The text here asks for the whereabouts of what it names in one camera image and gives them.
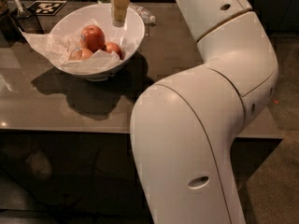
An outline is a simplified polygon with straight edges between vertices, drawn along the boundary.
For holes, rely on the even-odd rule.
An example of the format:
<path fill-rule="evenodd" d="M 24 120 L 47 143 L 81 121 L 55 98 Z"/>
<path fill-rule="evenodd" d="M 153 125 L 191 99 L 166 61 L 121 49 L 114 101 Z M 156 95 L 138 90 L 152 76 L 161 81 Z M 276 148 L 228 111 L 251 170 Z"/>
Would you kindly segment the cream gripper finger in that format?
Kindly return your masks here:
<path fill-rule="evenodd" d="M 113 25 L 122 27 L 125 24 L 130 0 L 110 0 Z"/>

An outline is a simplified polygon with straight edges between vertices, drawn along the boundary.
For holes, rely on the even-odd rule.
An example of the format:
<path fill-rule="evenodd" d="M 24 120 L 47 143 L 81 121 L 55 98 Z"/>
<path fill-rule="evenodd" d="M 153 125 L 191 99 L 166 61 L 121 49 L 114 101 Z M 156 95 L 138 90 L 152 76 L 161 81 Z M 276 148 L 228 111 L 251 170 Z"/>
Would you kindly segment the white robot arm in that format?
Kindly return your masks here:
<path fill-rule="evenodd" d="M 135 166 L 154 224 L 246 224 L 231 164 L 235 138 L 278 81 L 276 53 L 247 0 L 176 0 L 201 65 L 137 99 Z"/>

